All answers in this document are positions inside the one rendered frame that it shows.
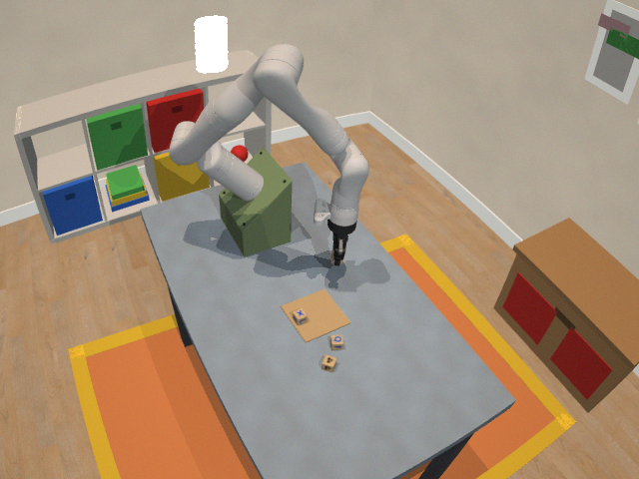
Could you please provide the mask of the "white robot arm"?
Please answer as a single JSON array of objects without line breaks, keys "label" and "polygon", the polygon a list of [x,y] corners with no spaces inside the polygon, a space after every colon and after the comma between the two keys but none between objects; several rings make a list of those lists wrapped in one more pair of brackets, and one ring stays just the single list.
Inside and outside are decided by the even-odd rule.
[{"label": "white robot arm", "polygon": [[304,56],[297,47],[275,45],[261,57],[209,102],[196,123],[177,125],[169,148],[171,160],[182,166],[197,162],[201,172],[244,201],[254,199],[263,188],[264,178],[225,149],[219,139],[242,123],[266,97],[305,129],[326,154],[337,155],[329,157],[340,178],[333,184],[330,204],[316,199],[315,225],[327,220],[343,227],[355,224],[360,191],[369,172],[366,158],[337,119],[308,103],[299,91]]}]

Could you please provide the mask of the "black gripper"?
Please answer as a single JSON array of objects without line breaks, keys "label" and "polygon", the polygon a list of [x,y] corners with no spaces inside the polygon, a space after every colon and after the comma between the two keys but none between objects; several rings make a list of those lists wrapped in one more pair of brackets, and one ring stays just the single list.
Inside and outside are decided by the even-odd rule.
[{"label": "black gripper", "polygon": [[[345,255],[345,248],[346,248],[346,243],[348,240],[348,235],[353,233],[355,228],[356,228],[356,223],[351,225],[351,226],[347,226],[347,227],[343,227],[343,226],[338,226],[336,224],[334,224],[331,220],[327,220],[327,226],[328,228],[332,231],[333,233],[333,250],[334,250],[334,254],[333,254],[333,263],[332,265],[334,266],[340,266],[341,265],[341,261],[344,258]],[[337,233],[337,234],[336,234]],[[337,242],[336,242],[337,240]],[[338,259],[340,258],[340,259]]]}]

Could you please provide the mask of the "tan flat mat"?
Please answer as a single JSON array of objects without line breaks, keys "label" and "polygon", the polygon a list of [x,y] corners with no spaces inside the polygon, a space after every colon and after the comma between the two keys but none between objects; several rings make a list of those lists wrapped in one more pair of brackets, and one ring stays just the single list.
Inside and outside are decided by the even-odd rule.
[{"label": "tan flat mat", "polygon": [[[305,342],[351,324],[325,289],[284,304],[281,308]],[[297,325],[293,320],[293,311],[300,308],[308,315],[308,322]]]}]

